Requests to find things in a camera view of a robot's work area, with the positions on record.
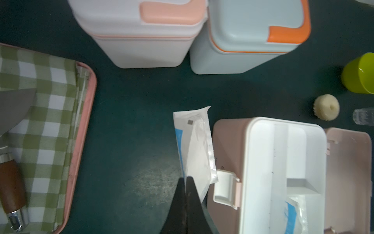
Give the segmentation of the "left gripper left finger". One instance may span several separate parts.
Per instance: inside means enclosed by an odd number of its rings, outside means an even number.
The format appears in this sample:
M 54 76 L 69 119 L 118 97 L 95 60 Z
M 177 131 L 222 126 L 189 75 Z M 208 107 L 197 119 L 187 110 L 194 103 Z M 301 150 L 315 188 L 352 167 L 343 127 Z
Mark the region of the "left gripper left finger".
M 185 181 L 179 178 L 167 219 L 160 234 L 185 234 L 187 231 Z

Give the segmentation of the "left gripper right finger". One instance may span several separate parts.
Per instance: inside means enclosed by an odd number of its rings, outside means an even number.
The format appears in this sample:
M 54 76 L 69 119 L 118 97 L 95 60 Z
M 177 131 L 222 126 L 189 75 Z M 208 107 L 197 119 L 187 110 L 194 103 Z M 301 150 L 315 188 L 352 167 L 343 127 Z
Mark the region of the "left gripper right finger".
M 213 234 L 191 176 L 186 179 L 186 223 L 187 234 Z

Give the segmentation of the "pink first aid box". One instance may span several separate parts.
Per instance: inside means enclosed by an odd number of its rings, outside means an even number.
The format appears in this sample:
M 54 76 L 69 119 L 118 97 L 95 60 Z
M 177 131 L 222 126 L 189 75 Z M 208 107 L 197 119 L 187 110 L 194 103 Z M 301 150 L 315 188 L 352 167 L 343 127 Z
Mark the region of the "pink first aid box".
M 365 132 L 257 117 L 215 123 L 218 181 L 207 209 L 221 234 L 284 234 L 304 195 L 309 234 L 368 234 L 372 141 Z

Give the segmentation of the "gauze packet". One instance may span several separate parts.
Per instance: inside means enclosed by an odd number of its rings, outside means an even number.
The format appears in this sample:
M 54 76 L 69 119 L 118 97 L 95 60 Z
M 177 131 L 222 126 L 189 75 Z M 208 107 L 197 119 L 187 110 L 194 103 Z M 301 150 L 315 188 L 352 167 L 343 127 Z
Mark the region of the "gauze packet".
M 209 109 L 207 106 L 173 113 L 182 176 L 193 178 L 200 202 L 203 202 L 210 185 L 218 181 Z
M 285 200 L 285 234 L 308 234 L 306 198 L 304 195 L 290 196 Z

